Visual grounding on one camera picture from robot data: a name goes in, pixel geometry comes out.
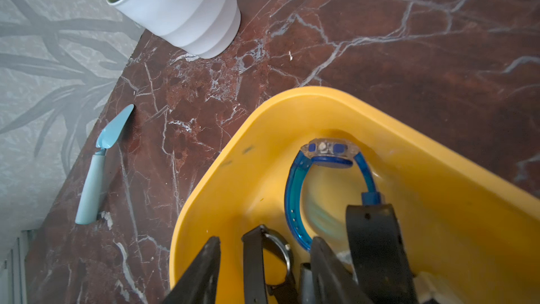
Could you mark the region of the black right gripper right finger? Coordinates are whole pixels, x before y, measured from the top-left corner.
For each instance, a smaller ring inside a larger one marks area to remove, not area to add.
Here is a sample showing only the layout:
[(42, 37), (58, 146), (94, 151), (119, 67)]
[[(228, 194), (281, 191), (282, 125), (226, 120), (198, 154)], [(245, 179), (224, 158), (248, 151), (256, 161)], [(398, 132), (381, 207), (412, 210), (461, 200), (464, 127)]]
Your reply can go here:
[(315, 303), (373, 303), (321, 238), (310, 249)]

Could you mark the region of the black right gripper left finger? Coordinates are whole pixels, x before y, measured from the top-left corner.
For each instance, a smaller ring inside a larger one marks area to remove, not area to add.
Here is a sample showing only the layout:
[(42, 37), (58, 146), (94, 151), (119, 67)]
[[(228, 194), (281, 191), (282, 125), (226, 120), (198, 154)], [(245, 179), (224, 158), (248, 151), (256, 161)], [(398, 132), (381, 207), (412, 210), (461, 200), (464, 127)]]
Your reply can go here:
[(211, 236), (163, 303), (215, 303), (220, 263), (220, 239)]

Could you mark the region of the black mesh strap watch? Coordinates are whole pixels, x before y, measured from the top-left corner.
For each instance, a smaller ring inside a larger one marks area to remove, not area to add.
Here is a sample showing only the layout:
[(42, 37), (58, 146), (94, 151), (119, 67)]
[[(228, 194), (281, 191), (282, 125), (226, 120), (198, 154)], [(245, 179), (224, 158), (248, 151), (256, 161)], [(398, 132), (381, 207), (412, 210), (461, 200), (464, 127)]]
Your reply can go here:
[[(373, 303), (417, 303), (413, 274), (404, 250), (402, 233), (391, 205), (350, 205), (346, 229), (352, 258), (349, 272)], [(276, 231), (260, 225), (242, 237), (243, 292), (246, 303), (315, 303), (311, 259), (301, 266), (301, 280), (295, 281), (292, 250)], [(265, 280), (263, 251), (271, 251), (286, 266), (284, 280)]]

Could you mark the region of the cream strap watch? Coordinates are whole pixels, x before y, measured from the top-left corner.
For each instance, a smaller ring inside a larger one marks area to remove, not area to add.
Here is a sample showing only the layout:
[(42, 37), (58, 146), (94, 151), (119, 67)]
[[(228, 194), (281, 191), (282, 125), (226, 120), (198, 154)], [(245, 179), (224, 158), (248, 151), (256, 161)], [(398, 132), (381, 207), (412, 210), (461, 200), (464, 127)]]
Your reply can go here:
[(419, 303), (463, 303), (443, 278), (428, 272), (418, 273), (413, 278), (413, 284)]

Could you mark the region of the yellow plastic storage box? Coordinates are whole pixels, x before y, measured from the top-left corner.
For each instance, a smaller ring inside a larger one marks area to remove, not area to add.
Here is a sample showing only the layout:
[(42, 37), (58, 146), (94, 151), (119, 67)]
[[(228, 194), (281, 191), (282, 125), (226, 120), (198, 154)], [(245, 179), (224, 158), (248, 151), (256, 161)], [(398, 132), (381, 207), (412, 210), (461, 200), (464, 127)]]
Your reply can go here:
[(295, 259), (309, 255), (284, 214), (289, 170), (316, 138), (366, 157), (393, 205), (410, 267), (443, 279), (465, 303), (539, 302), (539, 200), (376, 108), (326, 87), (285, 91), (258, 107), (199, 181), (172, 236), (176, 284), (211, 236), (221, 243), (218, 303), (242, 303), (242, 236), (266, 225)]

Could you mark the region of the light blue garden trowel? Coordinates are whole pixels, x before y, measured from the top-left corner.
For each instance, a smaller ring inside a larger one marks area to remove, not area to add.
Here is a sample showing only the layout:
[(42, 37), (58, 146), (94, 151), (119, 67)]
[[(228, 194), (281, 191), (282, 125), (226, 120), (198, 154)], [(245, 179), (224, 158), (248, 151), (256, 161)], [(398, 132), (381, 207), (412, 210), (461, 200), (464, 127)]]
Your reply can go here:
[(88, 225), (96, 221), (104, 187), (105, 155), (118, 141), (135, 106), (126, 106), (101, 131), (96, 140), (98, 151), (92, 156), (89, 171), (82, 189), (80, 202), (75, 217), (77, 225)]

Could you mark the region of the white ribbed flower pot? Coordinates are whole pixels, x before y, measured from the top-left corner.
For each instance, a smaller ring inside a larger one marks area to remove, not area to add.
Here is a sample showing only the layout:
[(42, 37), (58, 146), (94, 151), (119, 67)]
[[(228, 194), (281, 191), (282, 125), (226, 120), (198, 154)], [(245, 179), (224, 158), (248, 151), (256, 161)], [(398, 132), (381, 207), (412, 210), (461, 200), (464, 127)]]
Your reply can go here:
[(222, 53), (239, 32), (237, 0), (107, 0), (171, 45), (201, 59)]

